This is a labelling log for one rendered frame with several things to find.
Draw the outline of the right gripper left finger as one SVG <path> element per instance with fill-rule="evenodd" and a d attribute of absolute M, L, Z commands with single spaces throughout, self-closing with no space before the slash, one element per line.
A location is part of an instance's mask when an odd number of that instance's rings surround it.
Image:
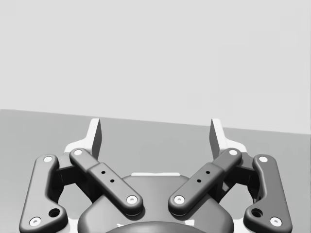
<path fill-rule="evenodd" d="M 100 196 L 126 216 L 143 211 L 142 196 L 108 165 L 98 161 L 102 144 L 101 121 L 90 121 L 85 138 L 68 144 L 61 156 L 39 156 L 33 166 L 20 233 L 59 233 L 69 224 L 68 214 L 58 201 L 69 184 L 77 184 L 95 202 Z"/>

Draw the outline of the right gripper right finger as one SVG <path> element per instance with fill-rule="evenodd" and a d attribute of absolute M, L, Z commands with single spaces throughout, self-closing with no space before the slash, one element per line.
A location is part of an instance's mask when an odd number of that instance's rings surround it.
<path fill-rule="evenodd" d="M 216 202 L 235 184 L 247 186 L 253 204 L 246 208 L 243 224 L 254 233 L 292 233 L 286 197 L 273 156 L 251 157 L 242 143 L 226 138 L 221 121 L 211 120 L 209 142 L 213 161 L 202 166 L 168 200 L 175 216 L 188 214 L 206 195 Z"/>

